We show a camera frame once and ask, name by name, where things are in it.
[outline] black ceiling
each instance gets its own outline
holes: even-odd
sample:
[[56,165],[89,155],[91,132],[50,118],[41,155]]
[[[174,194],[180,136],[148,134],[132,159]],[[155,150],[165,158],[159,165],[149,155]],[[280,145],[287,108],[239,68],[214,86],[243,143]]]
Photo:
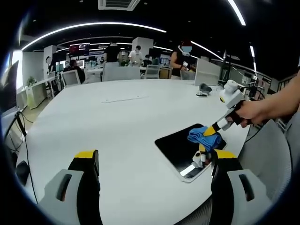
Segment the black ceiling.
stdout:
[[[43,49],[81,38],[107,36],[152,38],[156,46],[173,49],[181,39],[188,38],[220,56],[226,49],[240,58],[239,64],[249,68],[253,68],[251,44],[255,49],[258,71],[279,80],[293,74],[300,54],[297,36],[300,27],[299,1],[235,2],[246,26],[240,24],[227,0],[141,0],[134,11],[98,10],[97,0],[83,0],[82,3],[79,0],[52,0],[49,4],[40,1],[26,17],[23,34],[39,37],[70,25],[106,21],[137,23],[163,29],[167,33],[122,25],[95,25],[54,34],[26,50]],[[126,38],[116,40],[130,42]],[[89,42],[108,41],[109,38],[100,38],[90,39]],[[196,46],[192,55],[216,58]]]

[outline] round table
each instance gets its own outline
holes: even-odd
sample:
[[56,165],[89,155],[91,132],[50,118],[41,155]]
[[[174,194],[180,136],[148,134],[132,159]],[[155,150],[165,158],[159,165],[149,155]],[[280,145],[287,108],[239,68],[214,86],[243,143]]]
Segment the round table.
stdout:
[[[216,91],[199,98],[192,83],[129,80],[65,88],[26,137],[37,199],[76,153],[97,149],[104,225],[173,225],[189,215],[211,195],[211,167],[182,182],[154,141],[196,123],[210,125],[227,111]],[[221,131],[226,150],[238,155],[247,133],[236,125]],[[30,180],[25,188],[34,199]]]

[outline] air conditioning vent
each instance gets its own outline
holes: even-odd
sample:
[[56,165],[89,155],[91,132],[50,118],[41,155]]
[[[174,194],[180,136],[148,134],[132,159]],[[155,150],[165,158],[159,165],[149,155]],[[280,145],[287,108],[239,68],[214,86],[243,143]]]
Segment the air conditioning vent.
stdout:
[[132,11],[139,2],[140,0],[98,0],[98,9]]

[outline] blue cloth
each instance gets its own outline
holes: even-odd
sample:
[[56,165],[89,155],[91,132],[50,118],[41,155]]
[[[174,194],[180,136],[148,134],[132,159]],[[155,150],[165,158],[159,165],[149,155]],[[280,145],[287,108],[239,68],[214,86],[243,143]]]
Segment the blue cloth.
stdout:
[[191,129],[187,139],[194,143],[200,143],[207,151],[211,151],[220,144],[222,137],[217,133],[210,136],[203,136],[203,133],[206,131],[206,129],[207,127]]

